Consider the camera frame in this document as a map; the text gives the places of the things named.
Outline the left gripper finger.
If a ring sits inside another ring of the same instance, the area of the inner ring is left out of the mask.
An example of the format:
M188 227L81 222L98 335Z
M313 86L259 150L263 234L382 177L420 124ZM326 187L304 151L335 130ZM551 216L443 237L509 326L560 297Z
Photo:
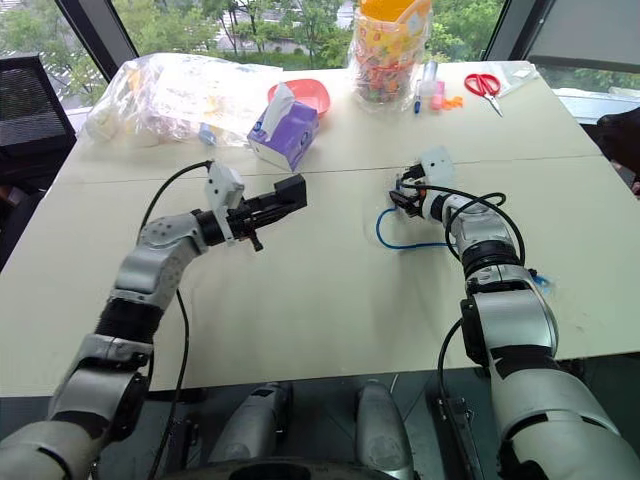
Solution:
M272 208L276 203L276 192L269 192L244 200L244 206L249 211L264 211Z
M275 203L254 203L252 207L252 223L254 225L270 225L273 224L287 215L305 208L307 206L306 201L302 202L275 202Z

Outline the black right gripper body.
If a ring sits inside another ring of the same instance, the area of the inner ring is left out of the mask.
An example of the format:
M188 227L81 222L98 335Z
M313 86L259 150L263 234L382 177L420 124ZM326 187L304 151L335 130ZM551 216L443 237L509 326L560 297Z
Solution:
M411 166L398 178L398 190L412 202L411 217L424 217L423 207L427 191L421 188L421 185L425 185L425 178L424 168L420 164Z

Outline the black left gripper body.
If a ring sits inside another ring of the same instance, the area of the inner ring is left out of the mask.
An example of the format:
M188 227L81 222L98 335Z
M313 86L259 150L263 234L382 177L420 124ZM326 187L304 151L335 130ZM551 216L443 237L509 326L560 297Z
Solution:
M251 214L244 206L242 199L239 205L228 212L227 222L235 240L249 240L255 252L261 251L264 246L258 239L257 230L265 225L254 225L252 223Z

